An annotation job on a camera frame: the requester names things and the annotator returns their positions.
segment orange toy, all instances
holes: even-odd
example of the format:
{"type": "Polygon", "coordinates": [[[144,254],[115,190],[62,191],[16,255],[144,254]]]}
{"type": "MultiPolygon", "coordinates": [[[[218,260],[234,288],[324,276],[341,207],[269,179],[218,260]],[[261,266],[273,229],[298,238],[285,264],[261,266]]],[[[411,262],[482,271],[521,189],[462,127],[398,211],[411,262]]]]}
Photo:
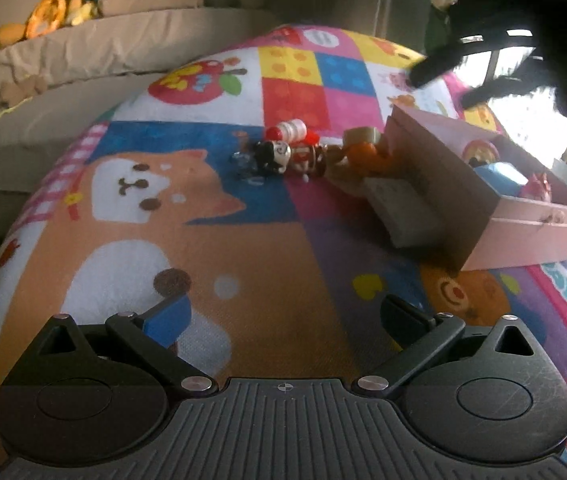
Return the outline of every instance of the orange toy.
{"type": "Polygon", "coordinates": [[[66,0],[41,0],[28,20],[25,37],[38,38],[57,30],[66,16],[66,0]]]}
{"type": "Polygon", "coordinates": [[[377,128],[362,127],[343,133],[341,159],[346,157],[351,169],[361,177],[388,176],[396,168],[385,137],[377,128]]]}

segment checkered pattern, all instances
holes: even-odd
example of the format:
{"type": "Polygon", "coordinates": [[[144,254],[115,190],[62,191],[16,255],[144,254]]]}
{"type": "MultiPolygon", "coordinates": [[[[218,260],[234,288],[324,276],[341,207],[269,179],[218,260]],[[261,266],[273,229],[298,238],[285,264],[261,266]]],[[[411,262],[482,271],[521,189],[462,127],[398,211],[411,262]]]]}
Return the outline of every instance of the checkered pattern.
{"type": "Polygon", "coordinates": [[[105,135],[108,126],[109,123],[97,123],[90,126],[68,148],[52,171],[43,179],[41,187],[25,203],[19,218],[10,229],[10,234],[29,223],[51,218],[54,206],[67,194],[68,188],[105,135]]]}

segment red square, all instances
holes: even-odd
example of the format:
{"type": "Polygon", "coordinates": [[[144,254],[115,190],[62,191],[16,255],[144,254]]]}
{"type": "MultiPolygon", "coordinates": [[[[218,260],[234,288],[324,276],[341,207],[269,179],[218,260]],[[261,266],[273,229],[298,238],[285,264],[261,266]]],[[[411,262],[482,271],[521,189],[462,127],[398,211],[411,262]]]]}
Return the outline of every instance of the red square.
{"type": "Polygon", "coordinates": [[[301,119],[317,132],[331,129],[323,86],[287,79],[263,78],[263,116],[265,126],[301,119]]]}

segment cardboard box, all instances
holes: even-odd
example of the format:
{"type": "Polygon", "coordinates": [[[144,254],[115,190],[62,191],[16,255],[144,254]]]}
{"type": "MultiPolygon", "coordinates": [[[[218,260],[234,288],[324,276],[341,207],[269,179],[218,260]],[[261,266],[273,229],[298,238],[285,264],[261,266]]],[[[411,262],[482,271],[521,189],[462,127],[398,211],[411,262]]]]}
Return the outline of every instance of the cardboard box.
{"type": "Polygon", "coordinates": [[[438,212],[458,270],[567,260],[567,186],[523,148],[464,121],[395,105],[385,134],[407,163],[407,179],[438,212]],[[499,195],[447,144],[485,139],[521,173],[547,173],[552,203],[499,195]]]}

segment pink toy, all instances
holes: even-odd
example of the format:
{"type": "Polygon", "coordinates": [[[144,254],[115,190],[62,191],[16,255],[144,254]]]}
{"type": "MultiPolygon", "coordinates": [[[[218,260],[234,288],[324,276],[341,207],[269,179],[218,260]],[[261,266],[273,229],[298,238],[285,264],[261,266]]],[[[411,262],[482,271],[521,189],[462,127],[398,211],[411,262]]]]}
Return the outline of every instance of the pink toy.
{"type": "Polygon", "coordinates": [[[538,200],[540,202],[552,202],[552,192],[548,176],[545,173],[532,174],[528,183],[521,188],[520,198],[538,200]]]}
{"type": "Polygon", "coordinates": [[[319,143],[319,135],[308,130],[301,119],[293,119],[268,128],[265,131],[265,140],[282,140],[288,144],[303,142],[308,146],[314,146],[319,143]]]}

